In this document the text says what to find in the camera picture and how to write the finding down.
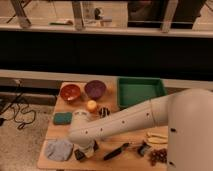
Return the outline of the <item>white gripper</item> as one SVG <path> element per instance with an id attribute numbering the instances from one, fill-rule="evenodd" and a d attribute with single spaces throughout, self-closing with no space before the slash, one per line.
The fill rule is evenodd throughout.
<path id="1" fill-rule="evenodd" d="M 80 147 L 80 151 L 83 152 L 87 158 L 91 158 L 98 149 L 99 145 L 97 141 L 94 141 L 94 143 L 89 144 L 87 147 Z"/>

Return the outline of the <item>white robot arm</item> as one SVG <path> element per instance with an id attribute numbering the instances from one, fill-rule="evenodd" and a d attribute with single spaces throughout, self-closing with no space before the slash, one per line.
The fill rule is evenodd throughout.
<path id="1" fill-rule="evenodd" d="M 153 98 L 94 121 L 78 110 L 68 137 L 88 149 L 99 138 L 159 126 L 168 128 L 167 171 L 213 171 L 213 92 L 205 89 Z"/>

